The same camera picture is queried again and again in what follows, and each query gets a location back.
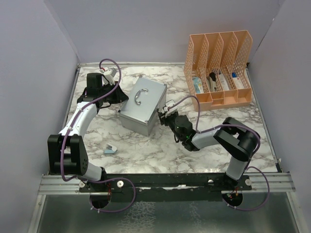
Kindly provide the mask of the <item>silver metal case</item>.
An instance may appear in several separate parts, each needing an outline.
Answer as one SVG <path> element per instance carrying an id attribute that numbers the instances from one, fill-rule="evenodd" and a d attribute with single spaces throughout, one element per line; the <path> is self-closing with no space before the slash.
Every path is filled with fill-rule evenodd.
<path id="1" fill-rule="evenodd" d="M 149 136 L 157 119 L 157 110 L 164 107 L 167 85 L 148 78 L 138 78 L 129 99 L 119 109 L 123 127 Z"/>

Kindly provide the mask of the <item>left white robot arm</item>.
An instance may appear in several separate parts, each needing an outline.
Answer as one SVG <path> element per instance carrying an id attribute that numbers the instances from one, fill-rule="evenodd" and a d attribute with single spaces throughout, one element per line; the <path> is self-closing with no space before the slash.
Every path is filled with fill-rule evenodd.
<path id="1" fill-rule="evenodd" d="M 104 168 L 89 162 L 83 138 L 105 102 L 112 105 L 128 100 L 114 80 L 116 73 L 111 68 L 87 74 L 86 88 L 77 99 L 72 118 L 58 134 L 50 135 L 47 140 L 50 172 L 90 180 L 90 185 L 98 192 L 107 187 L 106 172 Z"/>

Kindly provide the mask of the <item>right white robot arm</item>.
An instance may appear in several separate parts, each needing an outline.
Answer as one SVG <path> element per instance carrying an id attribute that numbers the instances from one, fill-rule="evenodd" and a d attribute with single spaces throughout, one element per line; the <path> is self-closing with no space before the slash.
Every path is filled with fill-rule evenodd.
<path id="1" fill-rule="evenodd" d="M 234 190 L 241 184 L 247 165 L 260 147 L 260 135 L 256 131 L 232 117 L 227 117 L 221 125 L 202 132 L 197 132 L 188 117 L 177 111 L 158 111 L 158 117 L 161 125 L 171 129 L 176 143 L 182 143 L 188 151 L 221 145 L 231 155 L 223 178 L 224 186 Z"/>

